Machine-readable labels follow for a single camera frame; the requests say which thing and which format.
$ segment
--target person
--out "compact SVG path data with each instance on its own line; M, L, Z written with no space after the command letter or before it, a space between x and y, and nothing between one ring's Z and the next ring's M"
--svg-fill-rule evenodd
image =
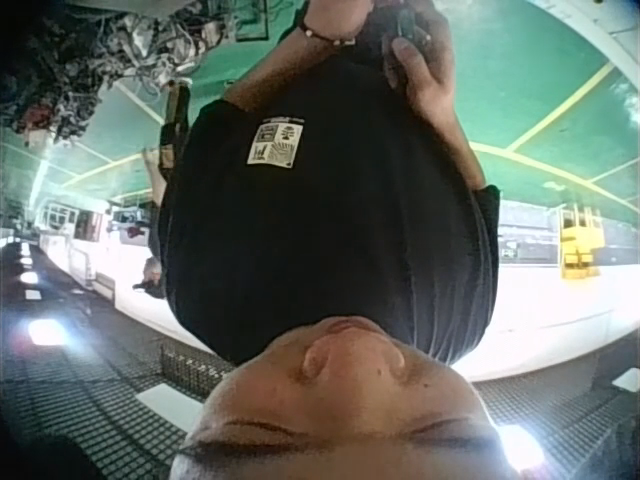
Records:
M142 281L133 286L134 290L143 290L153 298L164 299L164 275L160 260L160 240L158 238L158 217L160 205L167 188L167 181L175 165L180 161L184 152L184 145L189 135L189 102L191 92L186 80L171 81L167 85L168 99L165 109L165 123L160 130L160 148L157 150L144 149L141 153L149 184L151 185L151 208L149 223L129 227L127 234L130 238L149 232L148 246L151 250L142 269Z
M516 475L449 366L491 318L500 193L455 114L447 21L409 1L415 39L390 26L376 69L348 46L371 0L310 0L191 129L160 213L167 299L237 368L173 479Z

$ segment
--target white label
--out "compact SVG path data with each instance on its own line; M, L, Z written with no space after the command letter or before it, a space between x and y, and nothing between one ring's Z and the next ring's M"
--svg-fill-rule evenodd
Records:
M247 165L293 168L303 126L289 118L268 120L258 128Z

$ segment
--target yellow ceiling line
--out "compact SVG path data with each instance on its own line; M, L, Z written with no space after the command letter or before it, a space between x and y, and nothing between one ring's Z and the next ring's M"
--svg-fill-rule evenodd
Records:
M33 155L33 154L31 154L31 153L29 153L29 152L27 152L27 151L25 151L25 150L22 150L21 148L14 147L13 145L10 145L10 144L5 143L5 142L0 142L0 144L1 144L2 146L4 146L4 147L8 148L9 150L13 150L14 152L18 152L18 153L20 153L20 154L24 155L25 157L28 157L28 158L30 158L30 159L32 159L32 160L35 160L36 162L42 162L42 161L44 161L44 159L42 159L42 158L38 158L38 157L36 157L35 155ZM65 168L62 168L62 167L58 167L57 165L54 165L54 164L53 164L53 163L51 163L51 162L49 162L49 166L50 166L51 168L55 168L56 170L60 170L61 172L66 173L67 175L71 175L72 177L77 177L77 176L78 176L78 174L77 174L77 173L74 173L74 172L72 172L72 171L70 171L70 170L67 170L67 169L65 169Z
M604 172L603 174L598 175L597 177L593 177L591 180L589 180L590 182L597 182L599 180L602 180L603 178L608 177L609 175L613 175L616 172L619 172L620 170L624 170L627 167L630 167L631 165L635 165L636 163L638 163L638 160L640 160L640 158L636 158L635 160L631 160L630 162L627 163L623 163L622 165L616 167L616 168L612 168L611 170Z
M566 170L562 170L560 168L551 166L547 163L534 160L533 158L527 157L520 153L512 152L504 148L494 147L492 145L485 145L483 143L471 142L471 148L473 148L473 150L475 150L476 152L483 152L483 153L489 153L491 155L496 155L498 157L511 160L521 165L526 165L527 167L535 168L537 170L550 173L557 177L564 178L565 180L569 180L570 182L573 182L577 185L587 188L592 192L599 193L603 197L607 197L608 199L613 200L614 202L619 203L620 205L624 205L625 207L627 207L630 210L633 210L636 213L640 213L640 209L636 208L626 200L623 200L622 198L617 197L616 195L609 192L608 190L605 190L604 188L594 185L589 180L586 180L582 177L574 175L573 173L567 172Z
M113 160L111 160L109 157L107 157L106 155L102 155L101 153L96 152L95 150L87 147L84 143L74 142L73 145L81 148L82 150L84 150L87 153L90 153L91 155L98 157L100 160L104 160L107 163L113 163Z
M116 83L116 87L122 93L124 93L127 97L129 97L129 100L131 100L133 103L138 105L142 110L144 110L156 122L158 122L160 125L164 125L164 118L162 118L160 115L158 115L151 107L149 107L149 105L147 105L142 100L140 100L140 98L135 93L133 93L131 90L129 90L127 87L125 87L120 82Z
M123 198L135 197L136 195L145 195L147 193L151 193L150 188L145 188L144 190L138 190L137 192L129 192L129 193L123 193L122 195L116 195L111 200L118 201L118 200L122 200Z
M82 180L85 180L89 177L93 177L94 175L97 175L98 173L102 173L106 170L111 170L112 168L116 168L119 167L121 165L124 165L125 163L129 163L132 162L134 160L137 160L138 158L142 158L142 155L140 153L134 153L133 155L129 155L128 157L124 157L121 158L120 160L115 160L114 162L108 163L106 165L103 165L101 167L98 168L94 168L93 170L89 170L88 172L85 172L83 174L78 175L76 178L73 178L71 180L69 180L68 182L64 183L62 186L63 187L70 187L71 185L74 185Z
M573 107L576 103L582 100L591 90L596 88L598 84L602 80L605 79L609 73L614 70L614 66L612 63L607 63L604 67L602 67L598 72L591 77L587 83L581 86L578 90L576 90L569 98L567 98L564 102L558 106L553 112L543 118L536 126L534 126L531 130L526 132L520 138L518 138L515 142L509 145L506 150L515 151L520 148L522 145L527 143L537 134L539 134L542 130L547 128L553 122L555 122L558 118L560 118L567 110Z

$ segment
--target black t-shirt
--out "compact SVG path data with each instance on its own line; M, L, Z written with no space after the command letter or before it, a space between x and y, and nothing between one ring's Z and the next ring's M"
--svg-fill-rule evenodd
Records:
M275 117L304 122L293 168L248 164ZM260 114L202 110L160 218L168 300L235 364L333 315L452 363L491 318L499 202L466 187L379 73L334 57Z

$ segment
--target ceiling light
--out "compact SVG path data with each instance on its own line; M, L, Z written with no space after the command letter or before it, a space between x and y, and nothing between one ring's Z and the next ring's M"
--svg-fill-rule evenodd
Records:
M67 332L55 320L34 320L29 324L28 330L34 345L55 346L67 343Z
M20 281L28 285L36 285L38 283L38 274L36 272L24 272L20 275Z
M544 463L544 452L540 444L520 425L503 425L498 427L498 433L507 460L519 472Z

